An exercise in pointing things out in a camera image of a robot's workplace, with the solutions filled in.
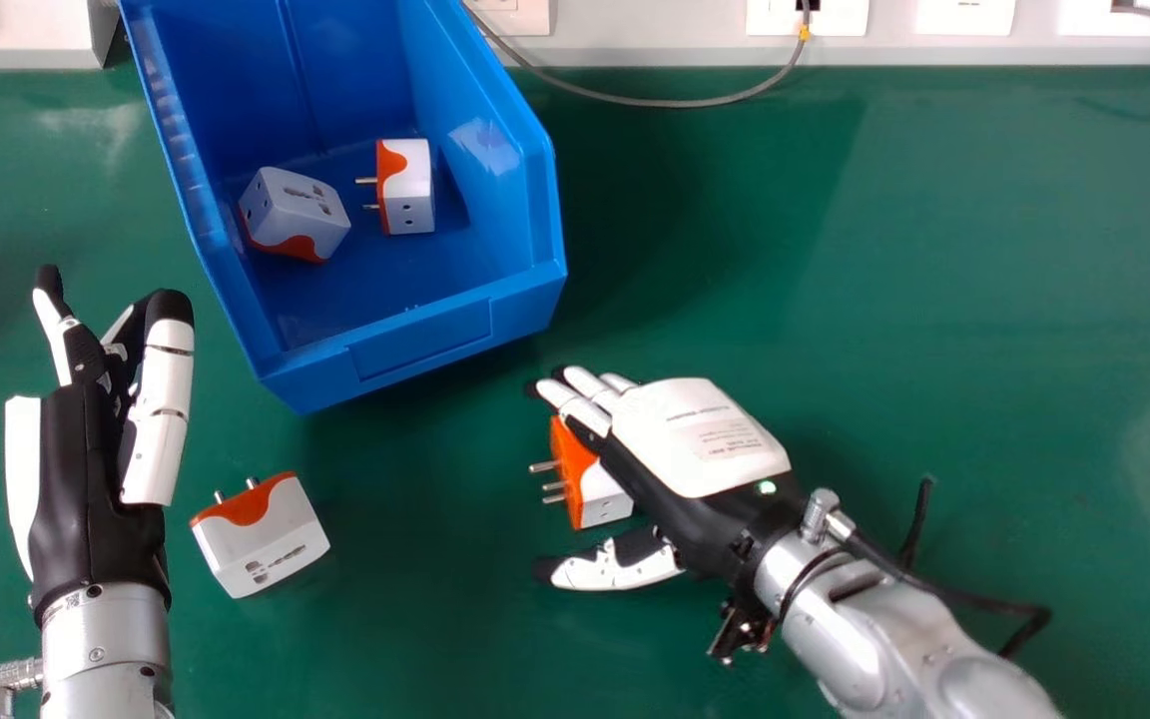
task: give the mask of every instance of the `white and orange adapter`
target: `white and orange adapter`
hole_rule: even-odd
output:
[[[233,599],[290,578],[321,558],[331,542],[296,473],[264,482],[246,480],[246,491],[189,520],[210,573]]]
[[[376,140],[375,177],[354,178],[375,185],[375,205],[384,234],[434,231],[434,156],[428,140]]]
[[[561,495],[544,496],[544,504],[566,502],[572,528],[619,522],[632,514],[632,499],[557,416],[549,420],[549,451],[553,458],[530,465],[529,471],[530,474],[557,471],[560,481],[546,483],[543,490],[561,490]]]

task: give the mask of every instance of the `blue plastic bin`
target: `blue plastic bin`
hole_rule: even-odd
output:
[[[459,0],[122,5],[198,258],[292,410],[547,327],[566,278],[552,143]],[[382,137],[432,143],[436,232],[384,237],[361,209]],[[247,250],[233,208],[263,165],[339,191],[331,261]]]

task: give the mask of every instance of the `green tabletop surface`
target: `green tabletop surface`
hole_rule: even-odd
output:
[[[703,95],[764,74],[565,77]],[[155,286],[194,300],[168,510],[183,719],[829,714],[779,642],[707,659],[716,583],[534,583],[534,557],[604,535],[574,535],[526,474],[547,415],[521,387],[567,362],[712,377],[890,546],[935,474],[921,572],[1053,606],[1018,660],[1070,716],[1150,716],[1150,69],[804,69],[689,113],[520,82],[557,146],[552,328],[298,418],[200,271],[132,64],[0,74],[0,661],[38,651],[1,433],[7,397],[55,387],[29,305],[55,262],[97,331]],[[332,550],[229,599],[187,520],[284,469]],[[958,618],[994,648],[1013,628]]]

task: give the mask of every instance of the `wall socket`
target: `wall socket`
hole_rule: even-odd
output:
[[[918,0],[918,35],[1010,35],[1014,0]]]
[[[549,0],[467,0],[467,5],[501,37],[553,33]]]
[[[1135,0],[1149,8],[1150,0]],[[1059,0],[1058,33],[1094,37],[1150,37],[1150,18],[1113,13],[1112,0]]]
[[[868,0],[811,0],[811,33],[821,37],[867,35]],[[802,0],[747,0],[746,35],[796,35]]]

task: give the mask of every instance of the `robotic arm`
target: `robotic arm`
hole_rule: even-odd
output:
[[[730,588],[708,655],[766,651],[775,629],[843,716],[1058,716],[1004,659],[1049,610],[936,587],[910,573],[930,483],[896,560],[843,514],[835,492],[798,492],[783,446],[706,378],[636,385],[560,367],[531,387],[557,413],[557,468],[572,523],[649,518],[601,545],[537,560],[535,576],[580,591],[627,590],[683,572]],[[589,511],[589,502],[593,511]],[[973,642],[945,602],[1026,615],[1000,655]]]
[[[41,658],[0,664],[0,719],[15,693],[36,687],[44,719],[168,718],[162,507],[187,429],[193,309],[182,292],[154,291],[95,339],[49,265],[33,306],[60,387],[8,400],[5,449]]]

